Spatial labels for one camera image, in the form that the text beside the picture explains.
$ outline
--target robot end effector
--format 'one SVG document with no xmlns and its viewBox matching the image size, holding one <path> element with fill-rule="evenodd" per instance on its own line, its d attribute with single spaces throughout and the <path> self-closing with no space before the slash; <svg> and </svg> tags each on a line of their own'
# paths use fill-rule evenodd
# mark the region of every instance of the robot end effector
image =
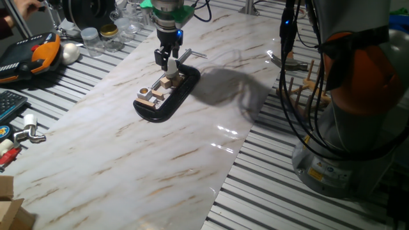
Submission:
<svg viewBox="0 0 409 230">
<path fill-rule="evenodd" d="M 166 71 L 170 55 L 175 59 L 179 58 L 179 48 L 183 45 L 181 28 L 193 17 L 194 8 L 185 6 L 184 0 L 145 0 L 141 8 L 151 10 L 152 21 L 160 40 L 160 48 L 155 50 L 155 61 Z"/>
</svg>

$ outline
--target marble-patterned mat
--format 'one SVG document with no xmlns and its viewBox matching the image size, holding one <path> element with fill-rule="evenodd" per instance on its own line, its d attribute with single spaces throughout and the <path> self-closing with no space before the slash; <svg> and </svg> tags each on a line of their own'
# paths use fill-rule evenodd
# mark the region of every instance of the marble-patterned mat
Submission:
<svg viewBox="0 0 409 230">
<path fill-rule="evenodd" d="M 279 21 L 213 9 L 183 30 L 208 58 L 185 62 L 202 78 L 171 119 L 132 106 L 162 75 L 153 33 L 8 168 L 35 229 L 200 229 L 279 73 Z"/>
</svg>

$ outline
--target cardboard box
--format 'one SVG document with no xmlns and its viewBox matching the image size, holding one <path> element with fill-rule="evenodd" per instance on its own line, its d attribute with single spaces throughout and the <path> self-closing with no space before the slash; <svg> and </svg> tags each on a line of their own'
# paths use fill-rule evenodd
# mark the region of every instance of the cardboard box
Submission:
<svg viewBox="0 0 409 230">
<path fill-rule="evenodd" d="M 0 230 L 32 229 L 35 216 L 21 207 L 24 199 L 13 196 L 13 177 L 0 176 Z"/>
</svg>

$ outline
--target gold jar lid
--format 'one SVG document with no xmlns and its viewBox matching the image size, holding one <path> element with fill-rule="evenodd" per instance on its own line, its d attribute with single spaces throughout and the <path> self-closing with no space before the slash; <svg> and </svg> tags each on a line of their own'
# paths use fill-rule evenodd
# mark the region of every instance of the gold jar lid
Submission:
<svg viewBox="0 0 409 230">
<path fill-rule="evenodd" d="M 108 24 L 101 27 L 102 36 L 112 36 L 118 33 L 118 28 L 114 24 Z"/>
</svg>

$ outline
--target small white cube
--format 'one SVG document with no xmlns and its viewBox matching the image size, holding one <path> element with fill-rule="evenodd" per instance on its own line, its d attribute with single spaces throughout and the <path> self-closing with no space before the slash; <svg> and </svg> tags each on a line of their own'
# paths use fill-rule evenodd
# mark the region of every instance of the small white cube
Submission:
<svg viewBox="0 0 409 230">
<path fill-rule="evenodd" d="M 138 98 L 149 101 L 152 97 L 152 90 L 148 87 L 143 87 L 138 91 Z"/>
<path fill-rule="evenodd" d="M 154 96 L 149 99 L 149 102 L 152 102 L 152 103 L 154 103 L 154 104 L 155 104 L 157 101 L 158 101 L 158 98 L 155 98 Z"/>
</svg>

